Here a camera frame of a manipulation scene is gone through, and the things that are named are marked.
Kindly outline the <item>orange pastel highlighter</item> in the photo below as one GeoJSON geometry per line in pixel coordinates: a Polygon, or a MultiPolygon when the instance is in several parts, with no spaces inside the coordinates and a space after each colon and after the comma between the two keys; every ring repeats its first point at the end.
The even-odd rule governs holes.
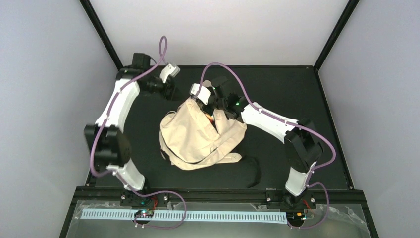
{"type": "Polygon", "coordinates": [[[213,115],[209,115],[209,114],[205,113],[205,116],[212,125],[215,125],[215,118],[214,118],[213,115]]]}

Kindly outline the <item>beige canvas backpack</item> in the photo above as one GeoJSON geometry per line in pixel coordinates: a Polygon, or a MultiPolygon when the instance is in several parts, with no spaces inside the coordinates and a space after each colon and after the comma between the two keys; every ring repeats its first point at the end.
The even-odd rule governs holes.
{"type": "Polygon", "coordinates": [[[177,110],[168,112],[159,125],[162,156],[184,171],[238,163],[244,159],[256,169],[253,181],[246,187],[257,186],[261,182],[258,159],[247,157],[238,150],[247,126],[228,119],[221,110],[215,110],[213,116],[215,125],[209,122],[197,101],[191,97],[177,110]]]}

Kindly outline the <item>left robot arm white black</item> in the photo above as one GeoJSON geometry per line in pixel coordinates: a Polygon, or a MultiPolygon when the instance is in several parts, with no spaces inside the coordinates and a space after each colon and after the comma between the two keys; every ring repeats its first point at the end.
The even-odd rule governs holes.
{"type": "Polygon", "coordinates": [[[139,172],[131,156],[131,145],[124,134],[129,111],[141,92],[158,93],[173,101],[177,94],[174,77],[180,67],[168,63],[158,76],[150,73],[156,69],[152,58],[144,53],[134,53],[132,63],[121,68],[106,108],[94,124],[84,128],[90,149],[90,172],[99,178],[107,174],[115,176],[126,190],[141,191],[147,180],[139,172]]]}

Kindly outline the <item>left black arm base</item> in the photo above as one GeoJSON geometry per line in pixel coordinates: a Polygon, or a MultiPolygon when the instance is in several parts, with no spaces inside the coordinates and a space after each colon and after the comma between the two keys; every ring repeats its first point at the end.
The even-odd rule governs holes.
{"type": "Polygon", "coordinates": [[[148,225],[157,210],[166,209],[167,200],[165,195],[152,197],[139,197],[131,193],[121,195],[120,206],[130,207],[134,212],[132,219],[135,225],[148,225]]]}

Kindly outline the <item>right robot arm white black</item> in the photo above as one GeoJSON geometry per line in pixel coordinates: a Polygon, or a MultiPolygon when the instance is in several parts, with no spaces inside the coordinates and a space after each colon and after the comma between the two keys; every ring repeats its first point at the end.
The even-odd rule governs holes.
{"type": "Polygon", "coordinates": [[[290,166],[281,202],[288,208],[301,203],[314,167],[323,153],[320,139],[304,129],[314,129],[311,120],[280,116],[257,102],[250,103],[245,96],[227,92],[223,84],[204,86],[194,83],[190,95],[205,112],[222,110],[228,118],[257,127],[278,139],[284,145],[290,166]]]}

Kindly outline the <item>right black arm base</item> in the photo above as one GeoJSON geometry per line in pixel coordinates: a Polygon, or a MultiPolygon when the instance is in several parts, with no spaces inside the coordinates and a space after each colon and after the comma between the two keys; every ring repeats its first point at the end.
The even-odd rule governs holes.
{"type": "Polygon", "coordinates": [[[301,228],[305,220],[315,215],[315,199],[307,189],[298,196],[286,190],[268,190],[265,196],[267,207],[285,212],[288,224],[293,227],[301,228]]]}

